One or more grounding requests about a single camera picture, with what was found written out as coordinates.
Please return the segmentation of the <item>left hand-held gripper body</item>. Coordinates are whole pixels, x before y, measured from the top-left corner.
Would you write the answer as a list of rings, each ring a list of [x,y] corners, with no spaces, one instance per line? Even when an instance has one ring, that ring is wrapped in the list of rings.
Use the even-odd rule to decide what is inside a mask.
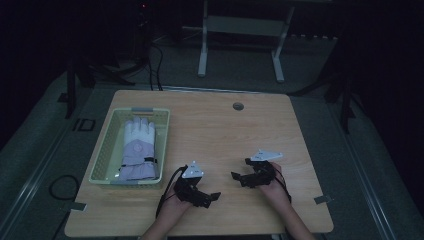
[[[208,208],[211,205],[210,194],[200,191],[195,184],[195,178],[203,177],[204,172],[196,161],[184,167],[183,173],[178,177],[174,191],[181,201],[190,202],[195,207]]]

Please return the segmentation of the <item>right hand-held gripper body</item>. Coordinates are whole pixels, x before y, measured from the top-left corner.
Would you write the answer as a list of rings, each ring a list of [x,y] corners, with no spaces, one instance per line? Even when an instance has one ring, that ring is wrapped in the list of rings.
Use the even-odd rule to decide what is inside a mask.
[[[250,159],[254,162],[253,173],[244,175],[242,185],[254,188],[260,185],[268,185],[276,176],[271,160],[282,158],[281,152],[272,152],[259,149]]]

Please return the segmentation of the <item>lavender white ski glove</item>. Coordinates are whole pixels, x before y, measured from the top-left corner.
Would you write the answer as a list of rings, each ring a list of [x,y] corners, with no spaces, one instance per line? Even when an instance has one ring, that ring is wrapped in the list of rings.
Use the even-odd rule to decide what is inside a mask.
[[[153,180],[158,177],[155,137],[155,124],[147,118],[136,116],[125,123],[119,173],[121,181]]]

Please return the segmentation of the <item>pale green plastic basket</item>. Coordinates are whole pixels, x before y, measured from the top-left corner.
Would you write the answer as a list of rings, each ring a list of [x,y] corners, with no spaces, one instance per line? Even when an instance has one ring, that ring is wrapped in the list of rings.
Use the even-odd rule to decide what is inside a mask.
[[[125,123],[134,117],[145,118],[155,124],[154,164],[157,176],[153,179],[119,180],[124,152]],[[94,164],[89,181],[101,186],[129,186],[160,188],[166,156],[170,111],[163,108],[116,108],[105,122],[104,134],[98,139],[99,148],[93,153]]]

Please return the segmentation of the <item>person's left hand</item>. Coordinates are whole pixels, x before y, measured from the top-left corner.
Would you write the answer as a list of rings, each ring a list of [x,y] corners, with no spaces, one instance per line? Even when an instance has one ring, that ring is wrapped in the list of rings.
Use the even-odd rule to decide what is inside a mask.
[[[187,201],[181,201],[176,196],[174,186],[171,186],[170,190],[165,195],[165,200],[157,219],[160,222],[175,225],[190,207],[192,207],[192,204]]]

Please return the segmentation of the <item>person's right hand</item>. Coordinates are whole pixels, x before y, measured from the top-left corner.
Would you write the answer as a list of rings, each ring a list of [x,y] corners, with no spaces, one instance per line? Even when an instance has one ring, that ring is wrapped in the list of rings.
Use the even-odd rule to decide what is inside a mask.
[[[274,172],[276,173],[275,178],[268,185],[261,185],[260,191],[264,194],[270,205],[277,211],[277,207],[282,204],[288,204],[289,194],[286,189],[284,177],[281,172],[281,166],[272,163]]]

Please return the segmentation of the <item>black metal stand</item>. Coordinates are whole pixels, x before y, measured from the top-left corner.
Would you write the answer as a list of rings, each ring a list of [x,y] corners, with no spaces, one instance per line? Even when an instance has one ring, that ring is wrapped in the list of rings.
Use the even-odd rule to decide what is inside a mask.
[[[350,103],[352,100],[352,60],[349,46],[345,39],[338,38],[330,52],[317,80],[299,90],[289,92],[289,96],[303,96],[324,85],[328,86],[324,94],[326,103],[341,100],[340,125],[349,134],[349,119],[354,117]]]
[[[152,8],[147,0],[70,0],[65,35],[67,89],[60,100],[71,117],[76,85],[92,88],[95,73],[120,85],[148,64]]]

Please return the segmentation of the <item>black rectangular floor marker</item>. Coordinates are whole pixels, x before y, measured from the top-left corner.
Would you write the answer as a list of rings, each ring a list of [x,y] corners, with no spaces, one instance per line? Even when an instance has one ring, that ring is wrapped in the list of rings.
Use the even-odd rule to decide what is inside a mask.
[[[93,131],[96,125],[94,119],[78,118],[72,128],[73,131],[89,132]]]

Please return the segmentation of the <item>white metal desk frame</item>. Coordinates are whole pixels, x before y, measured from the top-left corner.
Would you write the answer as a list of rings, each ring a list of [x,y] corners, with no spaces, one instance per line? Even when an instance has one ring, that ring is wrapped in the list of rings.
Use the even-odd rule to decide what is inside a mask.
[[[273,64],[276,81],[282,83],[285,81],[280,55],[283,50],[284,42],[288,36],[291,20],[294,15],[295,7],[289,6],[283,15],[283,20],[267,20],[255,18],[243,18],[232,16],[220,16],[209,14],[209,2],[211,0],[202,0],[202,27],[201,30],[201,49],[197,69],[198,77],[205,77],[208,61],[208,34],[229,33],[252,36],[277,37],[278,44],[271,51],[271,60]]]

